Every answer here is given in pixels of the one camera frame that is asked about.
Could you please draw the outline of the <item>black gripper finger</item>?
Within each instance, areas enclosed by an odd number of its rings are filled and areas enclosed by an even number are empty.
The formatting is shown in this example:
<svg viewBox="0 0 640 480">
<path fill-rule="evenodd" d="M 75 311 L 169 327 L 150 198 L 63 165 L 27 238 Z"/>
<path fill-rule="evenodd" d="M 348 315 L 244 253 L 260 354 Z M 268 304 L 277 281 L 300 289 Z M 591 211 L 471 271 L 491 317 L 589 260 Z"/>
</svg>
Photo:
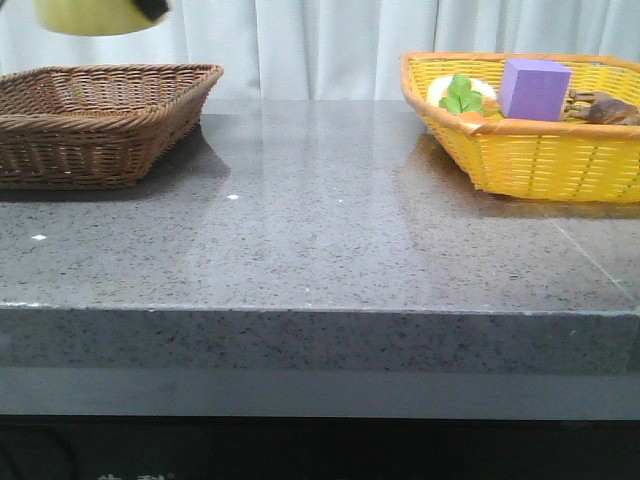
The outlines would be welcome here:
<svg viewBox="0 0 640 480">
<path fill-rule="evenodd" d="M 167 0 L 132 0 L 133 6 L 148 22 L 158 22 L 171 9 Z"/>
</svg>

